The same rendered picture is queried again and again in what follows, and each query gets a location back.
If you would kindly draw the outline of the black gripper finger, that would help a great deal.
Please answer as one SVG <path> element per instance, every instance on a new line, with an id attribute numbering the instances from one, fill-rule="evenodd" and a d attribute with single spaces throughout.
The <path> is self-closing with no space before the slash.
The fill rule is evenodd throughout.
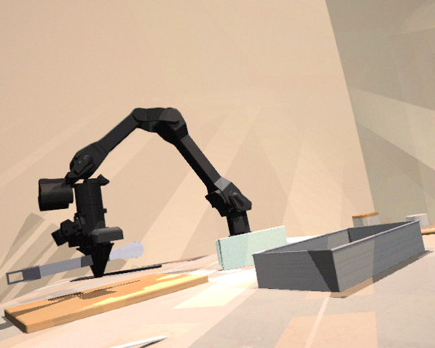
<path id="1" fill-rule="evenodd" d="M 114 242 L 105 245 L 83 247 L 92 257 L 95 273 L 98 278 L 104 275 L 106 263 L 113 245 Z"/>
<path id="2" fill-rule="evenodd" d="M 90 255 L 90 253 L 88 253 L 84 248 L 76 248 L 76 249 L 77 249 L 78 251 L 82 252 L 85 256 Z M 97 277 L 97 275 L 96 275 L 96 273 L 95 273 L 94 265 L 90 266 L 90 268 L 91 268 L 91 270 L 92 270 L 93 276 L 94 276 L 94 277 Z"/>

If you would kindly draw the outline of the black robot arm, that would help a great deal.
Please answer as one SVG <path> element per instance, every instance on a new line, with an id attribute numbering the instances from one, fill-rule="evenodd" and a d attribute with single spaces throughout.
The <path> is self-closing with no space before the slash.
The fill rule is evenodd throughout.
<path id="1" fill-rule="evenodd" d="M 101 186 L 109 183 L 102 174 L 89 178 L 100 167 L 107 154 L 123 141 L 136 128 L 157 133 L 164 141 L 173 144 L 191 168 L 205 184 L 208 194 L 205 198 L 221 217 L 227 217 L 230 236 L 252 233 L 246 211 L 251 210 L 252 202 L 227 179 L 220 176 L 204 153 L 189 136 L 187 124 L 177 108 L 135 108 L 102 139 L 77 151 L 69 163 L 65 178 L 39 179 L 39 210 L 60 210 L 69 208 L 74 195 L 76 207 L 102 205 Z M 83 179 L 83 183 L 76 183 Z M 74 189 L 74 194 L 73 194 Z M 69 239 L 89 234 L 84 216 L 77 214 L 74 222 L 67 219 L 60 229 L 51 235 L 59 247 Z M 77 236 L 81 234 L 82 236 Z M 86 233 L 86 234 L 85 234 Z"/>

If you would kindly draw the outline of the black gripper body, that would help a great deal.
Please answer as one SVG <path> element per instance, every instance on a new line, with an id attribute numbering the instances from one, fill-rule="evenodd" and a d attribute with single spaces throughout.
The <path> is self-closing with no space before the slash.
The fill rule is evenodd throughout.
<path id="1" fill-rule="evenodd" d="M 89 234 L 79 238 L 73 237 L 69 239 L 69 248 L 76 246 L 83 248 L 93 245 L 105 245 L 111 243 L 111 241 L 124 239 L 121 228 L 118 226 L 106 227 L 104 213 L 107 213 L 107 209 L 103 208 L 103 205 L 94 204 L 77 207 L 77 212 L 74 213 L 77 219 L 78 213 L 84 216 Z"/>

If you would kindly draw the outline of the light wooden board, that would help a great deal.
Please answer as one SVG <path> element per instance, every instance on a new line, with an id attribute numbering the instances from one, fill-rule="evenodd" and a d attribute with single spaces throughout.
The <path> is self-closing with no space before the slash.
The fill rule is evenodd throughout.
<path id="1" fill-rule="evenodd" d="M 208 282 L 208 275 L 148 274 L 43 301 L 4 309 L 4 316 L 26 333 L 137 304 Z"/>

